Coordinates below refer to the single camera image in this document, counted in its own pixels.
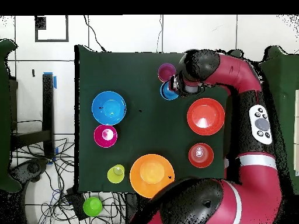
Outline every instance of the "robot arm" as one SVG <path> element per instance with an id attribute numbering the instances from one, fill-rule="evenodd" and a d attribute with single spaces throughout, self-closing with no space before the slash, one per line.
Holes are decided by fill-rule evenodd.
<path id="1" fill-rule="evenodd" d="M 175 181 L 131 223 L 146 224 L 158 202 L 163 224 L 272 224 L 281 191 L 262 78 L 247 60 L 211 50 L 187 51 L 177 72 L 170 89 L 179 96 L 197 94 L 202 84 L 229 92 L 224 124 L 227 180 Z M 149 210 L 153 203 L 154 212 Z"/>

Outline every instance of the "blue bowl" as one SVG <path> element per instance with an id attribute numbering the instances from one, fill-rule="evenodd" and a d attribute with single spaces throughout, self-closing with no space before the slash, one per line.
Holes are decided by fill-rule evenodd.
<path id="1" fill-rule="evenodd" d="M 98 94 L 92 102 L 94 118 L 104 125 L 118 124 L 126 114 L 126 103 L 116 92 L 105 91 Z"/>
<path id="2" fill-rule="evenodd" d="M 161 85 L 160 94 L 165 100 L 175 100 L 179 97 L 175 92 L 169 90 L 169 82 L 163 83 Z"/>

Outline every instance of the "pink bowl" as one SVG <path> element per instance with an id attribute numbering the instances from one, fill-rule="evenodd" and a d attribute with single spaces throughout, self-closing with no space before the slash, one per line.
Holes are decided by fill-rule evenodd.
<path id="1" fill-rule="evenodd" d="M 162 82 L 167 82 L 175 74 L 176 70 L 172 64 L 165 63 L 159 67 L 158 77 Z"/>
<path id="2" fill-rule="evenodd" d="M 117 140 L 117 132 L 111 125 L 99 125 L 93 133 L 97 145 L 102 148 L 113 146 Z"/>

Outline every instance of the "green tabletop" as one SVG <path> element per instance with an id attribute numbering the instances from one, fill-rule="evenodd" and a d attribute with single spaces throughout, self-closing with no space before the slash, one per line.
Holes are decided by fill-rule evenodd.
<path id="1" fill-rule="evenodd" d="M 287 167 L 295 194 L 299 194 L 299 177 L 294 171 L 295 91 L 299 89 L 299 55 L 283 54 L 276 46 L 260 64 L 269 81 L 287 152 Z"/>
<path id="2" fill-rule="evenodd" d="M 199 97 L 164 100 L 160 95 L 158 68 L 169 62 L 174 66 L 183 54 L 92 52 L 79 46 L 79 191 L 134 192 L 129 179 L 133 163 L 142 155 L 155 153 L 168 159 L 175 179 L 185 176 L 223 178 L 223 128 L 212 136 L 200 136 L 187 124 L 187 111 Z M 127 105 L 124 119 L 115 129 L 118 139 L 111 148 L 101 148 L 93 140 L 99 123 L 91 106 L 100 93 L 119 93 Z M 220 87 L 200 95 L 225 106 L 227 93 Z M 198 169 L 188 160 L 188 151 L 204 142 L 214 151 L 212 164 Z M 121 164 L 125 178 L 119 184 L 107 179 L 108 170 Z"/>

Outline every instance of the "green cup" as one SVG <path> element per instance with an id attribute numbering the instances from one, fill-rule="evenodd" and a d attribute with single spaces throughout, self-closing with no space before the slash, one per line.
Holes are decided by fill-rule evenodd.
<path id="1" fill-rule="evenodd" d="M 88 216 L 97 216 L 98 214 L 100 214 L 102 209 L 102 202 L 100 201 L 100 199 L 95 197 L 88 198 L 83 204 L 83 210 Z"/>
<path id="2" fill-rule="evenodd" d="M 107 173 L 107 178 L 113 184 L 122 182 L 124 179 L 124 166 L 118 164 L 111 167 Z"/>

